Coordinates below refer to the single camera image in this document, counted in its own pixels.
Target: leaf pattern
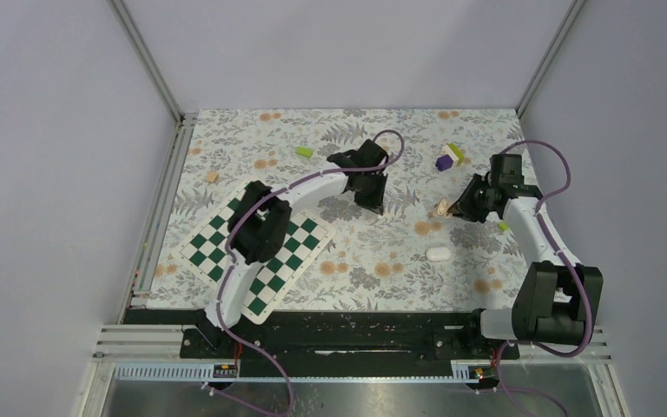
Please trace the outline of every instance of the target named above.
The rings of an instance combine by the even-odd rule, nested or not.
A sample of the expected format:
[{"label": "leaf pattern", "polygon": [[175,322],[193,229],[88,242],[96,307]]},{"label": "leaf pattern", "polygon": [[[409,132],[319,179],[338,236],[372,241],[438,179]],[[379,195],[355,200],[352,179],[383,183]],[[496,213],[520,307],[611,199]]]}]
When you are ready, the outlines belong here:
[{"label": "leaf pattern", "polygon": [[[287,185],[317,171],[331,154],[357,149],[383,129],[396,129],[406,139],[402,159],[386,170],[384,215],[358,207],[351,193],[307,208],[338,232],[287,292],[281,308],[471,311],[511,306],[527,270],[511,231],[503,232],[495,215],[481,224],[429,213],[442,198],[455,201],[472,174],[484,174],[492,154],[523,139],[513,109],[205,109],[197,117],[148,307],[208,305],[210,288],[168,256],[245,179]],[[439,172],[433,164],[449,142],[468,161]],[[400,146],[390,135],[378,144],[391,155]],[[313,156],[297,155],[299,146],[312,149]],[[515,151],[523,155],[526,182],[535,183],[524,147]],[[210,170],[219,173],[213,184],[204,180]],[[425,252],[435,246],[448,247],[452,259],[429,262]]]}]

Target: green square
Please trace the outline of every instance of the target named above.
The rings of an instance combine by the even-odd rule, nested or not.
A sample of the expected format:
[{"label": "green square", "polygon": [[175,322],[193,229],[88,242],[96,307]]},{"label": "green square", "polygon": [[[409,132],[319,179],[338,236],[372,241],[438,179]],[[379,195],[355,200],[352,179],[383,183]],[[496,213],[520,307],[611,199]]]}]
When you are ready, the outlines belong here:
[{"label": "green square", "polygon": [[315,229],[315,226],[316,226],[315,222],[310,220],[310,219],[306,219],[303,222],[303,224],[301,224],[301,227],[303,228],[303,230],[307,231],[308,233],[312,232],[313,229]]},{"label": "green square", "polygon": [[221,261],[221,259],[223,259],[224,256],[226,256],[226,254],[224,254],[222,250],[216,248],[213,252],[211,252],[211,255],[209,255],[208,258],[211,261],[218,263]]},{"label": "green square", "polygon": [[270,287],[270,289],[272,289],[275,293],[280,291],[280,288],[282,288],[283,285],[285,285],[285,282],[277,275],[272,277],[272,279],[269,280],[269,283],[267,284],[267,286]]},{"label": "green square", "polygon": [[262,314],[262,310],[264,310],[264,307],[267,306],[267,303],[264,301],[260,300],[259,298],[255,298],[254,301],[252,301],[249,304],[249,310],[257,315]]},{"label": "green square", "polygon": [[193,256],[190,256],[190,261],[193,262],[193,265],[196,265],[196,267],[200,267],[205,260],[206,256],[201,252],[195,252]]},{"label": "green square", "polygon": [[285,262],[285,264],[292,268],[293,271],[295,271],[302,263],[303,260],[295,255],[290,255],[290,259]]},{"label": "green square", "polygon": [[277,258],[272,258],[267,262],[267,269],[277,274],[277,271],[282,268],[282,262]]},{"label": "green square", "polygon": [[294,252],[299,246],[300,242],[296,241],[292,237],[290,239],[287,239],[287,242],[285,242],[285,248],[290,252]]},{"label": "green square", "polygon": [[312,236],[309,236],[309,237],[306,238],[305,241],[303,241],[303,246],[305,246],[306,248],[309,248],[309,249],[313,249],[319,243],[320,243],[320,241],[318,239],[316,239]]},{"label": "green square", "polygon": [[249,291],[253,292],[254,295],[257,295],[262,291],[262,289],[265,288],[264,282],[254,278],[254,281],[252,281],[252,286],[249,287]]},{"label": "green square", "polygon": [[208,273],[208,276],[212,280],[218,282],[221,279],[221,277],[223,276],[223,268],[216,265],[213,269],[211,269],[211,272]]},{"label": "green square", "polygon": [[190,244],[193,245],[194,248],[200,249],[201,246],[203,246],[203,243],[206,242],[206,238],[201,236],[201,235],[196,235],[192,241],[190,241]]},{"label": "green square", "polygon": [[214,245],[218,246],[223,242],[224,240],[224,235],[220,234],[219,232],[215,232],[210,239],[208,239],[209,242],[213,243]]},{"label": "green square", "polygon": [[218,230],[219,228],[221,228],[221,226],[223,226],[223,223],[225,223],[225,221],[223,219],[221,219],[219,216],[216,216],[216,217],[214,217],[214,220],[212,220],[211,223],[209,223],[209,224],[213,228]]}]

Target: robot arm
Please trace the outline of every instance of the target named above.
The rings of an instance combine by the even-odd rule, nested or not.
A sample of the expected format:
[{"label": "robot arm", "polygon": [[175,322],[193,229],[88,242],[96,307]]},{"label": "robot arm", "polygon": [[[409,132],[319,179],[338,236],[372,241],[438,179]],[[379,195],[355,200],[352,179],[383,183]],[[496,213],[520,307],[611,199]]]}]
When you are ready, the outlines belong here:
[{"label": "robot arm", "polygon": [[[339,168],[377,167],[386,159],[387,152],[372,140],[367,140],[359,149],[329,156],[319,172]],[[354,201],[359,206],[381,215],[386,180],[387,176],[382,170],[324,174],[303,182],[262,205],[257,213],[242,224],[239,233],[231,242],[231,250],[239,263],[228,277],[226,289],[221,295],[223,322],[232,327],[241,318],[244,298],[260,269],[282,248],[292,214],[311,207],[326,197],[353,191]],[[271,188],[259,181],[251,182],[239,207],[229,220],[229,231],[261,198],[284,188]],[[220,328],[221,323],[216,312],[217,302],[214,297],[205,311],[211,324]]]},{"label": "robot arm", "polygon": [[[528,265],[528,273],[512,308],[478,309],[473,312],[467,339],[542,341],[578,345],[584,334],[586,312],[577,287],[558,251],[538,223],[536,207],[543,197],[538,187],[525,185],[520,155],[497,154],[490,159],[490,172],[474,175],[462,196],[448,212],[469,222],[485,222],[496,212],[518,242]],[[592,317],[597,315],[602,291],[599,269],[586,267],[566,247],[543,205],[539,211],[545,226],[577,270],[589,297]],[[555,301],[557,291],[571,299]]]}]

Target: lime green block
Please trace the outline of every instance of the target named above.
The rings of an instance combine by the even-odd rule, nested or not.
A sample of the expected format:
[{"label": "lime green block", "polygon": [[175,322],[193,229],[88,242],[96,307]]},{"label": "lime green block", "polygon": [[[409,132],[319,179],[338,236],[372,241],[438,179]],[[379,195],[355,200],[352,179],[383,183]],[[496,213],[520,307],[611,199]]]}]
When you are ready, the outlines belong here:
[{"label": "lime green block", "polygon": [[456,155],[459,159],[459,163],[464,161],[464,154],[456,147],[453,143],[449,143],[449,149]]},{"label": "lime green block", "polygon": [[299,146],[298,148],[295,149],[295,153],[300,155],[300,156],[305,156],[306,158],[310,158],[313,156],[313,150],[309,148],[303,148],[302,146]]}]

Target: white wall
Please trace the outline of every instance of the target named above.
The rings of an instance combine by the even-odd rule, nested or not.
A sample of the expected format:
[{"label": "white wall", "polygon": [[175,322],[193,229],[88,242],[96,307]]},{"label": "white wall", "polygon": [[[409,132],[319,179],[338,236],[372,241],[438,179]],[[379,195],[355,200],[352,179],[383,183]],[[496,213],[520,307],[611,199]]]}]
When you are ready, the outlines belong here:
[{"label": "white wall", "polygon": [[[633,416],[667,415],[667,2],[587,2],[524,117],[574,183],[551,218],[600,267],[600,320]],[[558,186],[554,156],[534,152]]]},{"label": "white wall", "polygon": [[69,414],[172,128],[106,2],[0,1],[0,416]]},{"label": "white wall", "polygon": [[127,0],[185,111],[516,107],[571,0]]}]

